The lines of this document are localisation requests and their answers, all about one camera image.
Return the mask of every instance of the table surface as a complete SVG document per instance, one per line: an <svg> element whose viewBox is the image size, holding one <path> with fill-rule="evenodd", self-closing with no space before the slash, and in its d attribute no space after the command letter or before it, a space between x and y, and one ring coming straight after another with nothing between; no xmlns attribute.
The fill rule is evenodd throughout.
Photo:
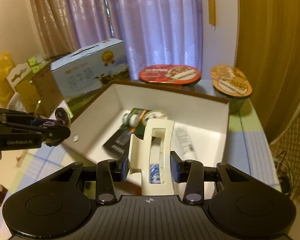
<svg viewBox="0 0 300 240"><path fill-rule="evenodd" d="M194 88L196 92L218 96L210 80L201 80ZM74 161L88 162L66 151L62 145L57 147L42 145L40 149L29 150L6 198ZM237 114L229 117L223 161L280 190L266 136L249 99L244 102ZM0 239L6 240L10 236L0 209Z"/></svg>

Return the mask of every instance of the box lid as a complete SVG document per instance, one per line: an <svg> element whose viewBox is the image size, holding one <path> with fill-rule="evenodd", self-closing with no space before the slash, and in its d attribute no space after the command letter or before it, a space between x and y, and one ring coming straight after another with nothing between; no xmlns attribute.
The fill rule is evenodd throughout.
<svg viewBox="0 0 300 240"><path fill-rule="evenodd" d="M213 86L221 93L235 97L248 98L252 87L246 76L235 67L216 65L211 68Z"/></svg>
<svg viewBox="0 0 300 240"><path fill-rule="evenodd" d="M95 43L95 44L92 44L90 46L86 46L86 47L83 47L83 48L80 48L78 49L77 51L53 62L51 64L51 70L56 70L58 69L59 67L62 67L70 62L73 62L79 58L82 58L82 57L85 57L89 54L92 54L92 53L95 53L99 50L102 50L102 49L105 49L105 48L108 48L110 46L113 46L113 45L117 45L117 44L120 44L122 43L123 41L121 40L117 40L117 39L108 39L108 40L105 40L105 41L101 41L101 42L98 42L98 43Z"/></svg>

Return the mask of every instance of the metal screw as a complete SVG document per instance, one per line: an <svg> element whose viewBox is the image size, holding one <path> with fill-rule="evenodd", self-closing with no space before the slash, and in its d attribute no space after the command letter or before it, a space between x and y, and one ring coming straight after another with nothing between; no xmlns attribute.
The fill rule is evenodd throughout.
<svg viewBox="0 0 300 240"><path fill-rule="evenodd" d="M109 193L103 193L101 195L98 196L98 199L102 202L108 202L113 200L114 196L109 194Z"/></svg>

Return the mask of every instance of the yellow plastic bag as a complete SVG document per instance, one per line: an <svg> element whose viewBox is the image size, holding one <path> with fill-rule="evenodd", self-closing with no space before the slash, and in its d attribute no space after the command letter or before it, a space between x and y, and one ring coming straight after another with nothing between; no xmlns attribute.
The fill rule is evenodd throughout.
<svg viewBox="0 0 300 240"><path fill-rule="evenodd" d="M10 53L3 52L0 54L0 103L3 107L7 106L14 94L6 77L15 66Z"/></svg>

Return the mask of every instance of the red food container lid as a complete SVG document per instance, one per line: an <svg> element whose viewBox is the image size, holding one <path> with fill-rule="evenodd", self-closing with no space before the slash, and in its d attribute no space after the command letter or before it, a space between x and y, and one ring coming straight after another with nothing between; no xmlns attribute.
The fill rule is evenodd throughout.
<svg viewBox="0 0 300 240"><path fill-rule="evenodd" d="M147 83L190 86L199 82L201 73L187 65L152 65L141 70L139 78Z"/></svg>

